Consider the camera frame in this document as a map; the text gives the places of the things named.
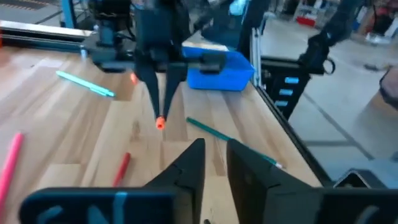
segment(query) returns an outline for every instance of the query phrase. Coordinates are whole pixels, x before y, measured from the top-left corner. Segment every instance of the wooden tabletop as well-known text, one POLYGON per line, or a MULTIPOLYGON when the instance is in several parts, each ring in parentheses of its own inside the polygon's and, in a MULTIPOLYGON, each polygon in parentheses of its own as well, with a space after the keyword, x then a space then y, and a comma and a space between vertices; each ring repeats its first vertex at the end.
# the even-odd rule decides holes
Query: wooden tabletop
MULTIPOLYGON (((164 76, 159 75, 160 87, 164 76)), ((238 223, 226 176, 226 143, 187 124, 189 116, 267 154, 286 171, 318 186, 288 135, 257 91, 200 91, 181 83, 166 129, 155 127, 146 87, 129 75, 104 74, 79 55, 33 49, 0 49, 0 161, 16 132, 25 141, 6 204, 6 222, 17 223, 19 204, 45 187, 111 186, 125 152, 132 162, 123 186, 142 186, 165 169, 196 138, 206 141, 202 217, 238 223), (61 70, 116 93, 105 98, 68 80, 61 70)))

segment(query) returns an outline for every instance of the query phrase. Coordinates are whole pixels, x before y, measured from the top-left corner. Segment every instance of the green pen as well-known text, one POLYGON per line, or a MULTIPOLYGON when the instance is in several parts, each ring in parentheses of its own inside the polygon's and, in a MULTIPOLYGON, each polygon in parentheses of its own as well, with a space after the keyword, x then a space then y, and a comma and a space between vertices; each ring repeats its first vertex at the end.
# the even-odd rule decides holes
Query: green pen
POLYGON ((106 88, 103 88, 102 86, 95 85, 94 83, 91 83, 91 82, 88 82, 88 81, 83 80, 81 78, 78 78, 78 77, 76 77, 74 75, 71 75, 69 73, 66 73, 66 72, 63 72, 63 71, 56 71, 56 74, 58 76, 62 77, 62 78, 66 78, 67 80, 70 80, 70 81, 75 82, 75 83, 77 83, 79 85, 87 87, 91 91, 93 91, 95 93, 98 93, 100 95, 115 97, 114 92, 112 92, 112 91, 110 91, 110 90, 108 90, 106 88))
MULTIPOLYGON (((228 136, 226 136, 225 134, 223 134, 223 133, 221 133, 221 132, 219 132, 219 131, 217 131, 217 130, 214 130, 213 128, 211 128, 211 127, 209 127, 209 126, 207 126, 207 125, 205 125, 205 124, 202 124, 201 122, 199 122, 199 121, 197 121, 197 120, 195 120, 195 119, 193 119, 193 118, 190 118, 190 117, 187 117, 187 122, 188 123, 191 123, 191 124, 193 124, 193 125, 195 125, 196 127, 198 127, 198 128, 200 128, 200 129, 202 129, 202 130, 204 130, 204 131, 206 131, 206 132, 208 132, 208 133, 210 133, 210 134, 212 134, 212 135, 214 135, 214 136, 216 136, 216 137, 218 137, 219 139, 222 139, 222 140, 224 140, 224 141, 228 141, 228 140, 230 140, 230 139, 232 139, 231 137, 228 137, 228 136)), ((278 163, 275 159, 273 159, 273 158, 271 158, 271 157, 269 157, 269 156, 266 156, 266 155, 264 155, 264 154, 261 154, 261 153, 259 153, 263 158, 265 158, 266 160, 268 160, 270 163, 272 163, 273 165, 275 165, 276 167, 278 167, 278 168, 283 168, 283 166, 282 166, 282 164, 280 164, 280 163, 278 163)))

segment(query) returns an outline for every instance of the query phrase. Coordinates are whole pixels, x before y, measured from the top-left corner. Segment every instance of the pen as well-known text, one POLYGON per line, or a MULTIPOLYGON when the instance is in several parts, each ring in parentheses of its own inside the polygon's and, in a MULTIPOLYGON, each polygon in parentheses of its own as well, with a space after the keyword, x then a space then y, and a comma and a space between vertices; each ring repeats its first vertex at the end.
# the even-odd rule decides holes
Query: pen
POLYGON ((24 136, 22 133, 17 133, 11 142, 4 167, 2 168, 0 176, 0 218, 4 211, 4 206, 7 200, 8 190, 11 186, 12 178, 14 176, 15 167, 17 165, 19 151, 21 150, 22 140, 24 136))
POLYGON ((90 83, 90 82, 88 82, 86 80, 82 80, 81 78, 78 78, 78 77, 73 76, 71 74, 68 74, 66 72, 56 71, 56 73, 57 73, 58 76, 60 76, 62 78, 66 78, 67 80, 75 82, 75 83, 77 83, 79 85, 82 85, 84 87, 87 87, 91 91, 99 93, 100 95, 104 95, 105 94, 105 96, 112 96, 112 97, 115 96, 115 94, 112 91, 108 90, 108 89, 105 89, 105 88, 103 88, 101 86, 95 85, 94 83, 90 83))
MULTIPOLYGON (((220 139, 222 139, 224 141, 228 141, 228 140, 232 139, 231 137, 228 137, 225 134, 223 134, 223 133, 221 133, 221 132, 219 132, 217 130, 214 130, 213 128, 211 128, 209 126, 207 126, 205 124, 202 124, 201 122, 199 122, 199 121, 197 121, 197 120, 195 120, 193 118, 187 117, 187 122, 195 125, 196 127, 200 128, 200 129, 202 129, 202 130, 204 130, 204 131, 206 131, 206 132, 208 132, 208 133, 210 133, 210 134, 212 134, 212 135, 214 135, 214 136, 216 136, 216 137, 218 137, 218 138, 220 138, 220 139)), ((271 157, 268 157, 268 156, 266 156, 264 154, 260 154, 260 155, 262 155, 263 158, 268 160, 270 163, 272 163, 276 167, 278 167, 280 169, 283 168, 282 164, 278 163, 275 159, 273 159, 271 157)))
POLYGON ((123 156, 123 160, 122 163, 120 164, 118 173, 114 178, 113 187, 119 187, 121 185, 121 182, 124 178, 124 174, 126 173, 127 167, 129 166, 130 158, 131 158, 130 153, 126 152, 123 156))

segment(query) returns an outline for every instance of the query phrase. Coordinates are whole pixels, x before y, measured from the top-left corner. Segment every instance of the robotic arm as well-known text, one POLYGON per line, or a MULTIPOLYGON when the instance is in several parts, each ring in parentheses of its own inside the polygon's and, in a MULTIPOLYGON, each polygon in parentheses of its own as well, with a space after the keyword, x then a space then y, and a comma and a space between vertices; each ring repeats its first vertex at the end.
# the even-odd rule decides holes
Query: robotic arm
POLYGON ((185 80, 188 67, 203 73, 218 73, 224 66, 225 54, 184 56, 182 42, 192 33, 188 10, 180 0, 134 4, 131 0, 90 0, 89 7, 99 29, 83 42, 84 49, 102 71, 120 73, 130 68, 133 77, 146 84, 158 129, 164 128, 173 95, 178 84, 185 80), (166 73, 162 112, 156 72, 166 73))
POLYGON ((336 13, 321 32, 309 38, 308 48, 300 56, 299 62, 306 67, 322 67, 329 48, 349 38, 358 11, 367 3, 368 0, 341 0, 336 13))

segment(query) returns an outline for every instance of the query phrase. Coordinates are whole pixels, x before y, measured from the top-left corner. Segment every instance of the blue bin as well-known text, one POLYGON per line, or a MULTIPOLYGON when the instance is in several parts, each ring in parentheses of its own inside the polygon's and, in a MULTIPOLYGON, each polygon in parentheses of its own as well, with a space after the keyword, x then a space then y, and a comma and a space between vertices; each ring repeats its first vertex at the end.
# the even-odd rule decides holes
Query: blue bin
MULTIPOLYGON (((186 57, 200 57, 204 52, 220 53, 219 50, 208 50, 196 47, 184 47, 186 57)), ((226 64, 220 74, 203 74, 197 68, 189 68, 188 86, 200 90, 242 91, 253 76, 254 68, 239 52, 226 53, 226 64)))

